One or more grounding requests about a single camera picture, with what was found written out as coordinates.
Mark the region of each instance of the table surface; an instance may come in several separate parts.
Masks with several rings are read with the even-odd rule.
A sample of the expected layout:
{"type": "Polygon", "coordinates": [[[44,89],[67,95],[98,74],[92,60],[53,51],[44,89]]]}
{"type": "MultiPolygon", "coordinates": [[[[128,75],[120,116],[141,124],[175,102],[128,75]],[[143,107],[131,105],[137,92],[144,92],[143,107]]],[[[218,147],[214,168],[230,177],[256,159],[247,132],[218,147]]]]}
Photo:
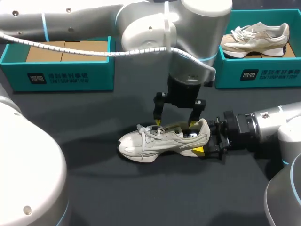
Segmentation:
{"type": "MultiPolygon", "coordinates": [[[[235,0],[234,9],[298,8],[298,0],[235,0]]],[[[13,94],[25,117],[61,146],[68,166],[71,226],[267,226],[263,194],[281,165],[278,149],[230,152],[223,161],[167,154],[152,164],[121,158],[118,139],[152,123],[153,97],[167,91],[167,66],[117,59],[110,93],[13,94]]],[[[201,88],[202,117],[248,113],[300,101],[301,89],[201,88]]],[[[166,105],[163,124],[186,121],[190,110],[166,105]]]]}

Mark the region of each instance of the shoe sole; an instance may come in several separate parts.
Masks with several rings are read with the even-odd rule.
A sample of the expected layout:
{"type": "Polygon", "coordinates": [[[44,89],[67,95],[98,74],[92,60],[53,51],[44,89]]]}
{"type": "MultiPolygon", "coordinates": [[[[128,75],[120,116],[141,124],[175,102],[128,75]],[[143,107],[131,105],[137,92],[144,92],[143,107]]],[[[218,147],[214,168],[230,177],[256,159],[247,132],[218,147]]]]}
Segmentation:
{"type": "MultiPolygon", "coordinates": [[[[174,151],[174,152],[179,153],[180,155],[186,156],[186,157],[203,157],[204,156],[202,152],[196,152],[196,151],[193,151],[192,149],[174,151]]],[[[130,156],[124,155],[122,152],[120,152],[120,154],[122,154],[127,159],[130,159],[132,161],[137,161],[137,162],[144,162],[144,163],[150,163],[150,162],[155,161],[156,158],[158,158],[158,156],[161,155],[162,153],[155,154],[152,156],[145,156],[145,157],[143,157],[143,159],[141,159],[141,157],[130,157],[130,156]]]]}
{"type": "Polygon", "coordinates": [[[282,57],[285,53],[285,50],[286,50],[286,46],[284,46],[282,48],[273,48],[273,49],[258,48],[258,49],[254,49],[254,50],[248,51],[248,52],[230,52],[230,51],[226,51],[226,50],[223,50],[223,52],[224,52],[224,54],[226,54],[230,57],[241,59],[241,58],[244,58],[249,53],[253,53],[253,52],[261,53],[261,54],[264,54],[266,56],[271,56],[271,57],[282,57]]]}

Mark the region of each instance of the teal tray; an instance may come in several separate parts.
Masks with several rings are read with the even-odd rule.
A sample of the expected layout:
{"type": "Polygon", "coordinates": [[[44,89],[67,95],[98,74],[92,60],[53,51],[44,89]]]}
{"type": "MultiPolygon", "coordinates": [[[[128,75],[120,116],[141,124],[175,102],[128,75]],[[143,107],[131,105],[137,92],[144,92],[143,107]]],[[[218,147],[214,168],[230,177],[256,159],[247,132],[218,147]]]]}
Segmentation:
{"type": "Polygon", "coordinates": [[[214,64],[217,88],[301,86],[301,12],[298,9],[234,10],[226,34],[238,26],[258,22],[268,26],[288,23],[289,43],[296,58],[226,59],[220,47],[214,64]],[[252,73],[252,77],[243,80],[244,73],[252,73]]]}
{"type": "MultiPolygon", "coordinates": [[[[112,37],[91,39],[107,41],[108,52],[115,51],[112,37]]],[[[87,62],[26,62],[30,46],[6,45],[0,59],[1,68],[13,90],[34,91],[99,91],[114,88],[114,59],[87,62]]]]}

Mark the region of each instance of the white shoe laces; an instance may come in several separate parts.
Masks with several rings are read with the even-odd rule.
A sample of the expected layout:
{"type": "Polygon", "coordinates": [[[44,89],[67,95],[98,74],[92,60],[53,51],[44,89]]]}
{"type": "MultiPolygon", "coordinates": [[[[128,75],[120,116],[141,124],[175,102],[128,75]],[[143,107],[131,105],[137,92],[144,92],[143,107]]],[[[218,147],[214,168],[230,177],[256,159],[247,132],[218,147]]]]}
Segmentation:
{"type": "Polygon", "coordinates": [[[231,31],[235,41],[247,40],[254,36],[253,30],[251,30],[250,32],[245,30],[248,27],[249,26],[245,26],[243,28],[237,27],[235,28],[235,30],[231,31]]]}
{"type": "Polygon", "coordinates": [[[165,133],[165,130],[163,129],[162,126],[158,127],[157,129],[157,134],[152,134],[151,131],[153,130],[153,127],[155,126],[148,126],[148,127],[143,127],[142,125],[137,125],[138,133],[141,134],[142,136],[142,155],[141,155],[141,160],[143,159],[143,154],[144,154],[144,149],[145,149],[145,138],[148,137],[150,138],[151,141],[154,141],[154,139],[161,140],[162,134],[165,133]]]}

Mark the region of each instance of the white sneaker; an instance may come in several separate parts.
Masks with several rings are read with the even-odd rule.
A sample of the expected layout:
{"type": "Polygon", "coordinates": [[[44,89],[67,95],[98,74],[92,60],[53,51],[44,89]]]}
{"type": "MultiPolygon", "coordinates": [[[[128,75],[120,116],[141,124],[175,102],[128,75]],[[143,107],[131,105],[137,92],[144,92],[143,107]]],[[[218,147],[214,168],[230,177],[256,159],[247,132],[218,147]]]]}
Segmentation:
{"type": "Polygon", "coordinates": [[[184,156],[202,156],[193,149],[207,144],[210,128],[205,119],[192,127],[186,122],[167,127],[137,125],[138,130],[119,140],[118,150],[126,158],[139,162],[153,162],[165,151],[175,151],[184,156]]]}
{"type": "Polygon", "coordinates": [[[259,22],[253,26],[237,27],[231,33],[222,38],[223,52],[230,57],[244,58],[251,52],[274,57],[283,56],[290,32],[286,23],[278,27],[269,27],[259,22]]]}

